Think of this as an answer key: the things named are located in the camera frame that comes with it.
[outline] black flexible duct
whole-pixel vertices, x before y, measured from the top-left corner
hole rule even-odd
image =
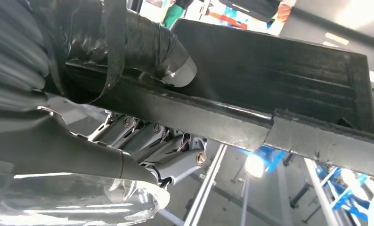
[[[47,40],[53,82],[61,95],[74,102],[85,104],[98,99],[114,86],[124,67],[139,69],[176,87],[187,85],[195,77],[195,64],[177,37],[158,23],[126,11],[126,7],[114,11],[110,0],[104,4],[100,0],[29,2]],[[81,81],[66,73],[69,61],[108,65],[105,85],[95,87],[95,91],[81,86]],[[114,68],[120,72],[113,73]]]
[[[18,1],[0,0],[0,109],[29,111],[45,105],[48,57],[32,15]]]

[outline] metal mechanism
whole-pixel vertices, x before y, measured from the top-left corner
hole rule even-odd
[[[200,137],[176,133],[160,124],[135,120],[107,112],[107,119],[90,136],[90,141],[127,151],[165,185],[176,184],[206,162],[206,142]]]

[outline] metal rod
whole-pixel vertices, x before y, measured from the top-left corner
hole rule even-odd
[[[212,161],[212,164],[210,165],[209,170],[206,173],[206,177],[205,177],[205,179],[202,182],[200,190],[197,193],[197,196],[196,196],[196,198],[194,200],[194,203],[191,206],[191,209],[190,209],[190,211],[188,213],[188,216],[187,216],[186,221],[184,223],[185,226],[190,226],[190,224],[191,224],[191,222],[193,220],[193,217],[196,214],[196,210],[198,208],[198,205],[201,202],[201,199],[202,199],[202,196],[204,194],[204,191],[205,191],[205,189],[206,189],[206,187],[207,187],[207,185],[209,183],[209,180],[211,179],[211,175],[212,175],[212,173],[215,170],[215,165],[217,164],[218,159],[220,157],[220,154],[222,153],[222,151],[223,151],[223,149],[224,149],[225,146],[227,147],[227,145],[220,144],[219,149],[217,150],[216,155],[215,155],[215,157],[214,157],[214,159]]]
[[[195,173],[191,174],[190,177],[194,179],[195,181],[198,181],[198,182],[202,181],[201,178]],[[219,195],[221,195],[222,197],[224,197],[225,199],[227,199],[229,202],[232,202],[241,208],[243,207],[244,201],[243,199],[239,197],[239,194],[230,193],[230,191],[225,191],[219,188],[218,186],[213,186],[212,190],[218,193]],[[271,213],[263,212],[263,210],[260,210],[256,207],[248,205],[247,211],[253,214],[254,216],[257,216],[258,218],[260,218],[261,220],[263,220],[270,226],[285,226],[284,223],[282,223],[278,218],[273,216]]]
[[[208,184],[208,186],[205,189],[205,193],[204,193],[204,195],[202,197],[200,205],[198,206],[197,213],[196,213],[196,215],[194,217],[194,221],[191,224],[191,226],[198,225],[198,221],[199,221],[199,218],[201,217],[201,213],[202,213],[203,207],[205,206],[206,200],[208,199],[209,192],[211,191],[211,188],[213,186],[213,182],[215,181],[215,177],[216,177],[216,175],[217,175],[217,173],[219,171],[220,164],[221,164],[221,162],[223,160],[223,157],[224,157],[224,154],[226,152],[226,149],[227,149],[227,145],[225,145],[224,148],[223,148],[223,150],[221,150],[220,156],[218,158],[218,161],[214,165],[215,169],[214,169],[214,171],[213,171],[213,173],[211,175],[211,179],[209,180],[209,184]]]
[[[303,223],[307,224],[308,221],[322,208],[322,206],[316,207],[315,211],[313,211],[305,220],[302,220]]]
[[[311,185],[305,181],[304,186],[300,189],[300,191],[290,200],[291,208],[295,209],[298,207],[299,200],[309,191]]]
[[[284,166],[289,166],[290,165],[290,161],[293,160],[294,156],[295,156],[295,154],[289,154],[287,156],[287,158],[283,160],[283,165]]]
[[[317,198],[319,199],[320,206],[322,207],[325,220],[329,226],[338,226],[337,219],[335,218],[334,212],[331,209],[330,203],[327,200],[326,194],[320,184],[319,177],[316,173],[316,164],[313,160],[304,159],[306,166],[309,171],[310,178],[312,179],[313,186],[317,193]]]
[[[244,186],[244,202],[243,202],[243,212],[241,215],[241,226],[245,226],[245,220],[247,217],[247,205],[248,205],[248,196],[249,196],[249,175],[245,176],[245,186]]]
[[[309,202],[308,206],[312,205],[312,203],[316,202],[317,196],[315,196],[312,201]]]
[[[291,215],[290,200],[288,198],[287,180],[285,178],[285,168],[277,167],[278,193],[281,207],[281,220],[283,226],[293,226],[293,216]]]
[[[329,174],[327,174],[327,176],[323,179],[323,181],[320,183],[321,186],[324,186],[327,184],[327,181],[332,177],[334,176],[334,173],[339,169],[339,167],[334,167],[334,169],[331,170],[331,172]]]
[[[183,226],[184,225],[184,221],[182,221],[180,218],[176,217],[175,215],[171,214],[170,212],[168,212],[165,209],[159,210],[158,213],[162,217],[168,219],[170,222],[172,222],[176,226]]]

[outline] duct tape wrap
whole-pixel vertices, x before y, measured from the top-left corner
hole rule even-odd
[[[118,0],[30,0],[50,59],[51,82],[62,96],[87,104],[121,77],[124,63],[126,2]],[[66,73],[66,61],[108,65],[100,92],[85,89]]]

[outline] black cover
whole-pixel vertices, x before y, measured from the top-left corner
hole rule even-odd
[[[344,119],[374,133],[366,56],[184,19],[172,31],[198,68],[190,85],[173,91],[264,113]]]

